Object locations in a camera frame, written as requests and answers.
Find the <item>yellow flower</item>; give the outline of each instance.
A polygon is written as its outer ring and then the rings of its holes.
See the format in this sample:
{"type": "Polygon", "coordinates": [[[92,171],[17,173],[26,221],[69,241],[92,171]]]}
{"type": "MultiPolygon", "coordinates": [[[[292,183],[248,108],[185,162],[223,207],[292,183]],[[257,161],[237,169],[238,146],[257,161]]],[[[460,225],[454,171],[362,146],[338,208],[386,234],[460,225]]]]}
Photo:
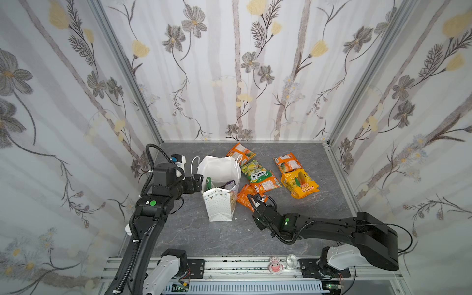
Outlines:
{"type": "Polygon", "coordinates": [[[25,268],[26,270],[32,270],[34,268],[34,262],[28,262],[25,268]]]}
{"type": "Polygon", "coordinates": [[[95,41],[95,36],[93,35],[93,31],[91,29],[84,29],[84,34],[88,42],[93,43],[93,41],[95,41]]]}
{"type": "Polygon", "coordinates": [[[69,27],[69,17],[66,11],[54,0],[51,1],[51,7],[49,7],[49,22],[59,30],[69,27]]]}
{"type": "Polygon", "coordinates": [[[274,22],[272,24],[272,35],[277,35],[280,31],[282,31],[282,25],[278,22],[274,22]]]}
{"type": "Polygon", "coordinates": [[[251,0],[247,5],[247,11],[255,16],[260,16],[265,11],[267,0],[251,0]]]}
{"type": "Polygon", "coordinates": [[[455,71],[457,69],[462,68],[464,64],[465,60],[462,56],[462,53],[458,53],[447,63],[446,70],[455,71]]]}
{"type": "Polygon", "coordinates": [[[133,53],[137,57],[139,58],[145,57],[146,55],[149,54],[149,50],[150,50],[149,47],[146,47],[146,45],[142,44],[138,40],[133,41],[133,53]]]}
{"type": "Polygon", "coordinates": [[[310,57],[318,57],[325,54],[328,51],[328,46],[323,40],[319,40],[315,43],[313,50],[310,52],[310,57]]]}
{"type": "Polygon", "coordinates": [[[377,127],[377,119],[374,116],[369,117],[369,125],[373,132],[377,131],[379,128],[377,127]]]}
{"type": "Polygon", "coordinates": [[[247,93],[243,93],[237,96],[240,101],[252,102],[252,96],[249,96],[247,93]]]}
{"type": "Polygon", "coordinates": [[[123,127],[125,127],[126,121],[125,120],[118,120],[115,123],[115,132],[120,131],[123,127]]]}
{"type": "Polygon", "coordinates": [[[449,38],[456,37],[465,28],[469,26],[472,21],[472,10],[464,14],[458,14],[455,17],[448,19],[443,24],[443,34],[449,38]]]}

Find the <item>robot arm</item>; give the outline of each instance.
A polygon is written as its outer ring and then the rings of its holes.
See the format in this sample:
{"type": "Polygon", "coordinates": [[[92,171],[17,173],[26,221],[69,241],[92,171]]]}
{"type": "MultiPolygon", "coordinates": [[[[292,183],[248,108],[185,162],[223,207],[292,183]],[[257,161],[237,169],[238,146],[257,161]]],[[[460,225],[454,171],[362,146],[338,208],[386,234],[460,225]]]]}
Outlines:
{"type": "Polygon", "coordinates": [[[367,262],[383,270],[398,270],[396,231],[369,213],[358,212],[356,217],[345,219],[313,218],[296,213],[282,216],[274,207],[261,202],[259,195],[254,198],[258,206],[248,196],[255,209],[253,218],[257,227],[260,230],[269,228],[271,235],[285,244],[293,244],[302,238],[345,243],[323,249],[317,266],[321,274],[333,274],[367,262]]]}

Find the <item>yellow snack bag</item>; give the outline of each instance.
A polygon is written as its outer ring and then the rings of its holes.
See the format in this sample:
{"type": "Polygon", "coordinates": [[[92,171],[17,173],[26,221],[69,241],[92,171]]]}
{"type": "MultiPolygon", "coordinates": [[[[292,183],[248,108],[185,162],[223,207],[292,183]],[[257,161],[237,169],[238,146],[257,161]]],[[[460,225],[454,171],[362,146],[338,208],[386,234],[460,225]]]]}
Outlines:
{"type": "MultiPolygon", "coordinates": [[[[256,191],[253,189],[252,186],[250,185],[245,185],[243,186],[243,189],[237,194],[237,202],[246,206],[247,208],[251,209],[252,212],[254,212],[254,208],[247,199],[247,195],[255,196],[257,195],[256,191]]],[[[262,198],[263,202],[267,202],[269,199],[268,197],[264,196],[264,194],[259,194],[262,198]]]]}
{"type": "Polygon", "coordinates": [[[229,150],[229,152],[226,154],[227,157],[233,157],[236,159],[236,161],[239,162],[239,166],[243,166],[246,164],[250,159],[254,158],[256,154],[247,148],[243,147],[242,144],[237,143],[235,146],[229,150]]]}
{"type": "Polygon", "coordinates": [[[282,184],[290,191],[292,197],[303,199],[309,194],[319,192],[319,185],[303,169],[282,174],[282,184]]]}

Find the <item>orange snack bag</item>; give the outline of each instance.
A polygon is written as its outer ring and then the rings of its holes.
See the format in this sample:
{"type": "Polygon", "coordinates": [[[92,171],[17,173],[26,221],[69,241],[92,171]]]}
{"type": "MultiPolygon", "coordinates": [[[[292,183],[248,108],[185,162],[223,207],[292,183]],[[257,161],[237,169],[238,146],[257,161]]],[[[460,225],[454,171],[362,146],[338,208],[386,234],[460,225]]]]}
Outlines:
{"type": "Polygon", "coordinates": [[[274,158],[275,164],[282,173],[292,172],[303,168],[298,159],[292,154],[274,158]]]}
{"type": "Polygon", "coordinates": [[[303,169],[282,174],[282,184],[290,191],[292,197],[303,199],[309,194],[319,192],[319,185],[303,169]]]}
{"type": "MultiPolygon", "coordinates": [[[[254,212],[253,206],[251,205],[251,203],[247,199],[247,195],[249,195],[249,194],[251,196],[257,195],[256,191],[253,189],[252,186],[250,186],[250,185],[243,186],[243,189],[241,189],[241,191],[237,194],[237,202],[244,205],[244,206],[246,206],[247,208],[251,209],[252,212],[254,212]]],[[[260,194],[260,196],[261,196],[263,202],[267,202],[268,197],[264,196],[264,194],[260,194]]],[[[255,206],[258,206],[257,205],[258,203],[254,199],[253,199],[253,202],[254,202],[255,206]]]]}
{"type": "Polygon", "coordinates": [[[243,166],[246,164],[250,159],[254,158],[256,154],[247,148],[243,147],[242,144],[237,143],[235,146],[229,150],[229,152],[226,154],[227,157],[233,157],[236,159],[236,161],[241,160],[239,162],[239,166],[243,166]]]}

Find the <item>paper bag handle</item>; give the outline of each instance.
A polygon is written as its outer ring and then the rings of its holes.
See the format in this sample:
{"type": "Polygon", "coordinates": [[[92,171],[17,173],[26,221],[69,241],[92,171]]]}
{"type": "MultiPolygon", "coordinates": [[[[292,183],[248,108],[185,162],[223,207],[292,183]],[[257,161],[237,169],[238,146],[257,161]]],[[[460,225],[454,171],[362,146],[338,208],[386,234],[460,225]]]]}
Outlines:
{"type": "Polygon", "coordinates": [[[198,167],[200,166],[200,157],[199,156],[194,157],[194,159],[192,160],[192,163],[190,163],[190,175],[192,175],[194,173],[194,161],[195,161],[196,158],[198,158],[197,170],[198,170],[198,167]]]}

